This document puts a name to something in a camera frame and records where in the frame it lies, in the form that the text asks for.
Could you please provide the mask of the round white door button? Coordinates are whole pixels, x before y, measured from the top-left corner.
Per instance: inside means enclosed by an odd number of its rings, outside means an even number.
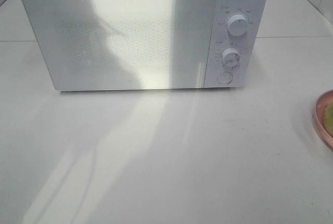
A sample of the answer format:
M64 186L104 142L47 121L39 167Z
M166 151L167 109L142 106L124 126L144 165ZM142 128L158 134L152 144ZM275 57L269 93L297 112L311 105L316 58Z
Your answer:
M221 72L216 80L219 84L230 84L233 80L233 74L231 72Z

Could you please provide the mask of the sandwich with lettuce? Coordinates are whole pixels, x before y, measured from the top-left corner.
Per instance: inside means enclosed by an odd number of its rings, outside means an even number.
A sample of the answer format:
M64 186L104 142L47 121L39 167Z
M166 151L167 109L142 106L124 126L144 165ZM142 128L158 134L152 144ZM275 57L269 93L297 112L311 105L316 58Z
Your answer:
M323 115L323 126L333 136L333 101L327 104Z

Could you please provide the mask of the white microwave door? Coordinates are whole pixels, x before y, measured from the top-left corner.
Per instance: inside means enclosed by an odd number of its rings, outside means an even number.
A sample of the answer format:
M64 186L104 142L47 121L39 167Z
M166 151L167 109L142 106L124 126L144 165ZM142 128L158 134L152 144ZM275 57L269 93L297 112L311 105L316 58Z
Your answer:
M215 0L22 0L59 91L201 88Z

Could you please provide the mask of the pink plate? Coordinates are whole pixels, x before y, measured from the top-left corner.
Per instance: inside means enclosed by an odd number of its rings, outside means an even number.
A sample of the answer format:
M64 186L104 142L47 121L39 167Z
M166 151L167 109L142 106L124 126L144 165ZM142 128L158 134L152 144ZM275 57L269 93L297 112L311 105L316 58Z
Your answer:
M312 111L312 119L316 133L332 149L332 135L326 131L323 124L324 112L330 102L332 102L332 90L323 93L317 98Z

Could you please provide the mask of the upper white power knob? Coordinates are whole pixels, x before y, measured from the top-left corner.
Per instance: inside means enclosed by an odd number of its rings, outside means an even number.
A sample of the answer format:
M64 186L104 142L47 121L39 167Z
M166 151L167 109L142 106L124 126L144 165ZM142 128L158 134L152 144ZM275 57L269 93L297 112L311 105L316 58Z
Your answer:
M233 14L226 21L227 30L232 36L245 34L248 30L248 24L248 17L243 13Z

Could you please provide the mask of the lower white timer knob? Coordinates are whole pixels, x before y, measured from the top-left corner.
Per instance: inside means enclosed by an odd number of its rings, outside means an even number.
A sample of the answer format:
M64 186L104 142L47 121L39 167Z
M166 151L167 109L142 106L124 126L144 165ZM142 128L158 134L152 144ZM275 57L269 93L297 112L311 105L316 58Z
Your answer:
M241 54L235 48L227 48L221 53L222 64L226 67L234 67L240 62Z

